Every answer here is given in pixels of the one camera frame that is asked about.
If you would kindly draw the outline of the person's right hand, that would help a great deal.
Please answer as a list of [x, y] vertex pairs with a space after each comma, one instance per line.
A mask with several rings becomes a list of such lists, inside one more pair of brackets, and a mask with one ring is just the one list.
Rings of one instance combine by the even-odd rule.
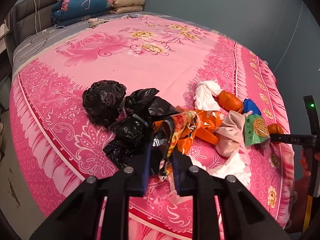
[[[315, 154], [315, 159], [317, 159], [318, 161], [320, 161], [320, 153], [317, 152]], [[309, 170], [309, 165], [308, 165], [308, 161], [307, 161], [307, 158], [306, 158], [306, 154], [305, 154], [305, 149], [302, 148], [302, 158], [300, 160], [300, 164], [302, 165], [303, 167], [303, 174], [305, 177], [309, 177], [311, 176], [311, 171]]]

